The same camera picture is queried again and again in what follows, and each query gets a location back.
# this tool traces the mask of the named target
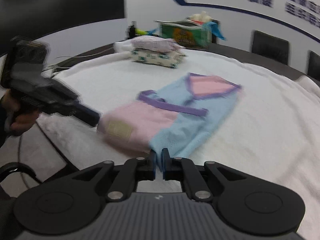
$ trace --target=pink and blue garment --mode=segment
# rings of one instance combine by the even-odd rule
[[[98,130],[109,143],[136,151],[154,150],[187,158],[231,112],[241,86],[219,76],[189,73],[136,101],[106,113]]]

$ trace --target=stack of folded clothes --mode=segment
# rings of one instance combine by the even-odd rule
[[[134,49],[131,57],[134,61],[176,68],[186,56],[174,39],[155,36],[139,36],[131,40]]]

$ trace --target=green bag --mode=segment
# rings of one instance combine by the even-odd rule
[[[162,38],[174,39],[181,46],[206,48],[207,43],[211,42],[211,33],[193,21],[155,22],[158,22],[160,25]]]

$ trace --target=white tablecloth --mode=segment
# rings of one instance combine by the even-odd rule
[[[146,65],[117,53],[85,61],[58,74],[101,113],[157,90],[187,72],[215,74],[243,86],[238,104],[219,129],[191,156],[196,164],[213,160],[296,191],[306,204],[299,233],[320,239],[320,98],[298,83],[263,67],[209,52],[184,50],[178,69]],[[123,164],[141,153],[114,149],[95,128],[72,117],[41,116],[40,125],[79,169],[104,160]],[[177,182],[143,182],[141,191],[177,191]]]

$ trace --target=dark table surface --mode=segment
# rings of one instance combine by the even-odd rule
[[[92,54],[96,54],[96,53],[98,53],[98,54],[96,54],[94,56],[90,56],[90,57],[70,58],[70,59],[67,59],[65,61],[60,62],[58,64],[58,66],[72,67],[73,65],[78,64],[78,63],[85,61],[85,60],[93,59],[96,57],[101,57],[101,56],[107,55],[107,54],[112,54],[112,53],[114,53],[114,50],[112,49],[112,47],[113,47],[113,44],[108,44],[106,46],[87,51],[87,52],[82,53],[78,56],[87,56],[87,55],[92,55]],[[287,65],[284,65],[280,62],[277,62],[273,59],[266,58],[266,57],[260,56],[258,54],[247,52],[247,51],[244,51],[241,49],[235,49],[235,48],[231,48],[231,47],[220,45],[220,44],[210,43],[208,45],[207,49],[202,49],[202,50],[216,53],[216,54],[220,54],[220,55],[223,55],[226,57],[234,58],[242,63],[250,63],[250,64],[262,66],[264,68],[271,70],[272,72],[274,72],[276,74],[285,76],[285,77],[287,77],[291,80],[294,80],[294,81],[297,80],[302,75],[305,75],[304,73],[302,73],[294,68],[291,68]],[[320,87],[320,81],[317,81],[314,78],[311,78],[311,79]]]

